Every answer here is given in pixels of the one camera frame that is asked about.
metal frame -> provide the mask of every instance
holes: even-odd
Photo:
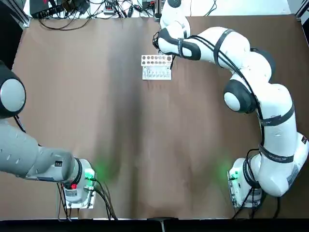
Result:
[[[22,23],[24,23],[24,27],[28,28],[30,25],[30,18],[28,17],[28,15],[25,14],[24,10],[18,6],[15,0],[7,0],[7,3],[12,7],[12,10],[14,10],[16,14],[20,17]]]

brown mat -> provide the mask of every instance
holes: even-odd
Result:
[[[189,21],[193,34],[232,28],[270,52],[277,65],[273,82],[288,87],[298,130],[309,136],[309,51],[293,15]],[[49,20],[54,27],[65,23]],[[92,161],[120,218],[231,217],[226,171],[257,147],[258,120],[226,107],[223,89],[231,74],[213,64],[177,58],[171,82],[142,81],[140,56],[156,52],[157,29],[148,18],[92,20],[70,32],[48,31],[33,20],[14,64],[27,90],[22,121],[40,144]],[[282,199],[281,217],[309,216],[308,176],[306,163]],[[0,177],[1,219],[56,218],[55,184]],[[275,209],[276,200],[267,197],[257,217],[271,217]],[[101,199],[79,216],[106,217]]]

black joint ring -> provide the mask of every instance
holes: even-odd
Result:
[[[75,160],[76,160],[77,163],[78,163],[78,173],[77,173],[76,178],[75,178],[75,179],[73,180],[73,182],[71,183],[71,185],[73,185],[73,184],[78,184],[79,181],[81,180],[82,173],[83,173],[82,163],[80,162],[80,160],[79,160],[78,158],[75,158]]]
[[[223,34],[220,36],[220,38],[218,39],[214,49],[213,49],[213,59],[216,65],[218,65],[219,67],[221,67],[219,65],[219,51],[220,51],[220,47],[223,43],[223,41],[225,40],[225,38],[227,37],[227,35],[231,32],[233,32],[234,30],[232,29],[227,29],[225,32],[223,32]]]

green led light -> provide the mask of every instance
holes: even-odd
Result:
[[[95,175],[95,173],[92,169],[88,168],[88,169],[85,170],[85,178],[86,179],[94,178],[94,175]]]

gray robot arm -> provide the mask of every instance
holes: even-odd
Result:
[[[296,130],[295,108],[288,89],[269,83],[274,61],[267,52],[251,48],[247,38],[231,29],[214,27],[198,36],[190,35],[181,7],[181,0],[166,1],[155,46],[167,55],[204,60],[229,69],[232,77],[223,93],[226,105],[239,113],[257,111],[260,121],[259,155],[249,160],[253,175],[245,158],[236,160],[228,172],[235,206],[243,205],[252,188],[282,196],[307,159],[309,143]],[[254,194],[257,201],[259,193]]]
[[[85,159],[57,148],[39,146],[38,142],[6,120],[19,114],[26,103],[21,80],[0,61],[0,171],[28,180],[59,182],[66,199],[85,202],[95,183],[95,172]]]

